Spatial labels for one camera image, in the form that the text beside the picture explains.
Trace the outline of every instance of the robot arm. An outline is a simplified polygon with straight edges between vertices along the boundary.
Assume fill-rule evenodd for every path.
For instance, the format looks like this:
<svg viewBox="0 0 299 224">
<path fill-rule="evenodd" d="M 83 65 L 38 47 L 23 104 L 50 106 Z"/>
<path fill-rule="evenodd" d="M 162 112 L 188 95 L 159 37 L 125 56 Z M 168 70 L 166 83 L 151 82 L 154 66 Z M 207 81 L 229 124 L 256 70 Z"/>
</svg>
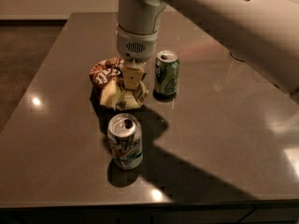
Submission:
<svg viewBox="0 0 299 224">
<path fill-rule="evenodd" d="M 145 62 L 165 3 L 193 21 L 299 104 L 296 0 L 120 0 L 118 51 Z"/>
</svg>

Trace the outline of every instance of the silver can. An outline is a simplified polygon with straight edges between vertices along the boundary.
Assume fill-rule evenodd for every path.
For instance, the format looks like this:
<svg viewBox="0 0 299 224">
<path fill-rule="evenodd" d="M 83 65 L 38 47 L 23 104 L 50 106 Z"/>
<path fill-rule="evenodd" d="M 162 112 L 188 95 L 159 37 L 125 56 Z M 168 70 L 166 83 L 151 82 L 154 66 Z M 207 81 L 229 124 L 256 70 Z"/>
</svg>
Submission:
<svg viewBox="0 0 299 224">
<path fill-rule="evenodd" d="M 173 50 L 163 50 L 158 53 L 154 89 L 156 98 L 168 99 L 176 96 L 178 69 L 178 55 Z"/>
<path fill-rule="evenodd" d="M 114 162 L 120 168 L 133 169 L 142 162 L 142 130 L 135 116 L 114 116 L 108 124 L 108 139 Z"/>
</svg>

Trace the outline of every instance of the tabletop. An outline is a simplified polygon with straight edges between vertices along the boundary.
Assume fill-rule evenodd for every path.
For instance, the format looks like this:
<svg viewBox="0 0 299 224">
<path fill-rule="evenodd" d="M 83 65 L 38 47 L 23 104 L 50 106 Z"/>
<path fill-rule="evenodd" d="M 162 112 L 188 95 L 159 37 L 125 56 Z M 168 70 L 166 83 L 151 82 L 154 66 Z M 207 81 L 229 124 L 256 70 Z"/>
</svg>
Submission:
<svg viewBox="0 0 299 224">
<path fill-rule="evenodd" d="M 130 111 L 144 159 L 112 160 L 89 72 L 118 56 L 116 13 L 74 13 L 0 135 L 0 206 L 222 203 L 299 199 L 298 105 L 177 12 L 156 51 L 180 60 L 177 97 Z"/>
</svg>

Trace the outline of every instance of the can top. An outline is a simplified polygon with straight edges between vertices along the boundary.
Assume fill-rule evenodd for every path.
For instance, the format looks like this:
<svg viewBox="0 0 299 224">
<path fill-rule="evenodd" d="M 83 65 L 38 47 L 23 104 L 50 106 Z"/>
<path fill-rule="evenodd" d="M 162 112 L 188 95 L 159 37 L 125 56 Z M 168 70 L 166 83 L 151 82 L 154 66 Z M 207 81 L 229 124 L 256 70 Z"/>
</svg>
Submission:
<svg viewBox="0 0 299 224">
<path fill-rule="evenodd" d="M 113 135 L 127 137 L 132 135 L 137 127 L 137 119 L 127 113 L 116 115 L 108 124 L 108 129 Z"/>
<path fill-rule="evenodd" d="M 178 60 L 178 55 L 170 49 L 160 51 L 157 57 L 161 62 L 164 63 L 173 63 Z"/>
</svg>

